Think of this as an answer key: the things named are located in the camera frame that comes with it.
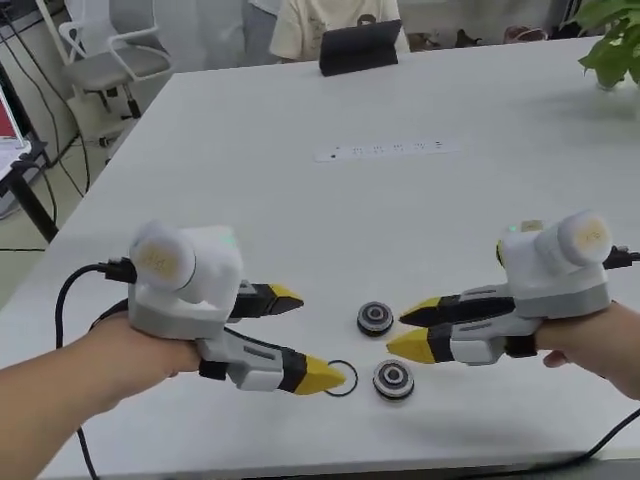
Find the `chair armrest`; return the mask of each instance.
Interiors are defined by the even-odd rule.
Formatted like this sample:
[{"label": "chair armrest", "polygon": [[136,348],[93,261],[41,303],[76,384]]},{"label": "chair armrest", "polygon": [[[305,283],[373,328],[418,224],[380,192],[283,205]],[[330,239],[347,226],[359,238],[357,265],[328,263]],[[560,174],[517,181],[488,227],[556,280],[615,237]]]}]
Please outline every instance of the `chair armrest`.
[{"label": "chair armrest", "polygon": [[[75,53],[80,55],[82,58],[87,57],[87,52],[77,41],[80,32],[86,27],[91,27],[93,25],[99,25],[100,22],[95,21],[74,21],[74,22],[64,22],[60,24],[58,27],[58,32],[60,32],[60,36],[69,44]],[[77,36],[74,39],[71,35],[72,32],[77,32]]]},{"label": "chair armrest", "polygon": [[[149,75],[147,77],[139,77],[138,75],[136,75],[136,73],[131,69],[131,67],[129,67],[129,65],[127,65],[127,62],[124,61],[124,59],[120,56],[120,54],[118,53],[118,51],[116,50],[116,44],[118,42],[126,42],[127,40],[132,40],[134,38],[140,38],[140,37],[147,37],[149,35],[153,35],[155,33],[157,33],[160,29],[158,28],[158,26],[156,25],[155,27],[152,28],[148,28],[146,30],[139,30],[137,32],[129,32],[129,33],[123,33],[120,35],[113,35],[111,37],[109,37],[109,39],[107,40],[107,47],[109,48],[109,52],[111,53],[111,55],[113,55],[113,57],[116,59],[116,61],[122,66],[122,68],[124,68],[124,70],[127,72],[127,74],[129,74],[129,76],[131,76],[131,78],[133,78],[133,80],[135,82],[140,82],[143,80],[147,80],[149,78],[158,76],[159,74],[154,74],[154,75]],[[153,49],[153,48],[146,48],[146,50],[151,50],[154,53],[163,56],[170,65],[170,69],[167,70],[167,72],[162,72],[162,74],[164,73],[168,73],[172,70],[173,68],[173,63],[171,61],[171,57],[165,53],[165,52],[161,52],[159,50]]]}]

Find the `wrist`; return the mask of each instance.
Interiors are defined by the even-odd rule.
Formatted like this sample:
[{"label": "wrist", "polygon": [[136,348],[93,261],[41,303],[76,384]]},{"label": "wrist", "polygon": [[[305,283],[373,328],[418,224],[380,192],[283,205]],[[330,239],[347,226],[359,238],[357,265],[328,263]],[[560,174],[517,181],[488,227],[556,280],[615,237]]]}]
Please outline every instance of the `wrist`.
[{"label": "wrist", "polygon": [[65,356],[73,379],[69,390],[81,399],[76,408],[87,419],[111,410],[121,400],[114,395],[114,376],[108,362],[91,345],[81,339],[63,348],[60,354]]}]

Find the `small label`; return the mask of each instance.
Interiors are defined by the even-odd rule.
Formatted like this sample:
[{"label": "small label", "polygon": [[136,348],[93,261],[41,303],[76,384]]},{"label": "small label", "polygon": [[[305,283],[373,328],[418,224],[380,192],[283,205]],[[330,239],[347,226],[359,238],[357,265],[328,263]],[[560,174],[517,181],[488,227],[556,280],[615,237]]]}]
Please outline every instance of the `small label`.
[{"label": "small label", "polygon": [[607,229],[603,223],[594,218],[576,232],[575,242],[580,250],[601,247],[609,241]]},{"label": "small label", "polygon": [[528,220],[526,222],[522,222],[520,226],[520,231],[523,233],[526,232],[541,232],[544,230],[544,225],[540,220]]},{"label": "small label", "polygon": [[135,264],[166,281],[173,280],[178,271],[178,258],[167,249],[153,244],[142,249]]}]

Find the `human hand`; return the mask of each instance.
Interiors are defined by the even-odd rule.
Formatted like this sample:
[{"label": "human hand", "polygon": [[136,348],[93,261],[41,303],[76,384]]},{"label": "human hand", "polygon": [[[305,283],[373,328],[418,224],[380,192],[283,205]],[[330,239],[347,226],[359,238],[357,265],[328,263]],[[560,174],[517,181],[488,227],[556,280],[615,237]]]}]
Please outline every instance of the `human hand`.
[{"label": "human hand", "polygon": [[200,363],[194,344],[138,332],[126,314],[99,322],[70,348],[104,386],[103,411],[179,373],[197,371]]},{"label": "human hand", "polygon": [[640,314],[613,303],[607,310],[576,320],[548,320],[536,333],[544,363],[576,365],[609,380],[626,396],[640,400]]}]

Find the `ball bearing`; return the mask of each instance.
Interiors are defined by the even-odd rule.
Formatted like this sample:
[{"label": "ball bearing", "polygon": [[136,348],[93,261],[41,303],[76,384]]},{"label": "ball bearing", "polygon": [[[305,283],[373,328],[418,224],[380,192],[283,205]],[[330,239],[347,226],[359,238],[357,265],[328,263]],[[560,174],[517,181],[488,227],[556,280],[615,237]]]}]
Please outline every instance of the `ball bearing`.
[{"label": "ball bearing", "polygon": [[413,374],[409,367],[397,360],[387,360],[376,367],[373,386],[386,400],[402,401],[415,389]]},{"label": "ball bearing", "polygon": [[380,302],[370,302],[358,311],[358,328],[368,337],[380,337],[391,330],[393,312]]}]

